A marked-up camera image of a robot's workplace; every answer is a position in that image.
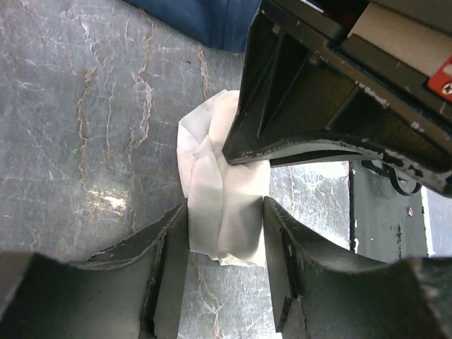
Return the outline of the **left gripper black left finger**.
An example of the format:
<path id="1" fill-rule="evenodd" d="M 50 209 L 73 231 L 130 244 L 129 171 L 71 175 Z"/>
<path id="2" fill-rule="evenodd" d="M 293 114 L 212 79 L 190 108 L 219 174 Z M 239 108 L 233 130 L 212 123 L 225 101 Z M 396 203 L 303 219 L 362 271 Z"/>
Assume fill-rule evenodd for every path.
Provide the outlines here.
<path id="1" fill-rule="evenodd" d="M 1 253 L 2 338 L 176 338 L 189 259 L 185 203 L 85 261 Z"/>

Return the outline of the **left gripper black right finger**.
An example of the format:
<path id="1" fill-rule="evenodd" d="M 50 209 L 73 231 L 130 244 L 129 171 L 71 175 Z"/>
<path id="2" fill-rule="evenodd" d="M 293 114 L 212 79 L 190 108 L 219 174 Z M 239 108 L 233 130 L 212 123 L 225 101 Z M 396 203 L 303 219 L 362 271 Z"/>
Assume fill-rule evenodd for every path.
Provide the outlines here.
<path id="1" fill-rule="evenodd" d="M 344 249 L 263 200 L 275 329 L 284 338 L 450 338 L 451 260 L 384 263 Z"/>

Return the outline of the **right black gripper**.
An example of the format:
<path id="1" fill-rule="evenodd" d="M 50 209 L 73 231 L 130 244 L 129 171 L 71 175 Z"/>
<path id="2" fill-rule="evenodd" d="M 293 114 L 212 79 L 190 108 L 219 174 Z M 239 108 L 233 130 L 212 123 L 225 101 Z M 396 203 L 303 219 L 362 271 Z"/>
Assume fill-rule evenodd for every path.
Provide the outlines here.
<path id="1" fill-rule="evenodd" d="M 263 1 L 230 164 L 378 160 L 451 195 L 451 8 Z"/>

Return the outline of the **white cloth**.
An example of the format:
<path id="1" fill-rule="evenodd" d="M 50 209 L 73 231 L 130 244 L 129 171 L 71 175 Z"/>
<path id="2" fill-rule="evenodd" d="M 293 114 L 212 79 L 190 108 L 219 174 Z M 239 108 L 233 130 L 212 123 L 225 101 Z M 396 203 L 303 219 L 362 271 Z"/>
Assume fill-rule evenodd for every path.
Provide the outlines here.
<path id="1" fill-rule="evenodd" d="M 192 252 L 222 266 L 264 266 L 264 196 L 267 160 L 230 165 L 222 153 L 234 120 L 239 91 L 222 90 L 179 120 L 177 166 L 188 203 Z"/>

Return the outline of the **navy blue underwear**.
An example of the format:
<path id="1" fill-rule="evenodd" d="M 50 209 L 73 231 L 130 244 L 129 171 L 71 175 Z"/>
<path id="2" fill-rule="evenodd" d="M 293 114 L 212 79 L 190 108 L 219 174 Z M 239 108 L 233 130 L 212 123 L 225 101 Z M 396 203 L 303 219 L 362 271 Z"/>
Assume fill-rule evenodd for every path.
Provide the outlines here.
<path id="1" fill-rule="evenodd" d="M 208 48 L 243 53 L 259 0 L 128 0 Z"/>

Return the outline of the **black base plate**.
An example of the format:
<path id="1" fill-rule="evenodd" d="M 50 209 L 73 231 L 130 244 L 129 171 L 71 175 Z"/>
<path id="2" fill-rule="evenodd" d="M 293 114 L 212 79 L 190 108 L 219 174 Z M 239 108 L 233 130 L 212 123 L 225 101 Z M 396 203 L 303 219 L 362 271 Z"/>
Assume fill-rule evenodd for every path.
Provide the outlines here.
<path id="1" fill-rule="evenodd" d="M 399 194 L 360 161 L 349 163 L 349 191 L 352 251 L 383 262 L 428 255 L 420 192 Z"/>

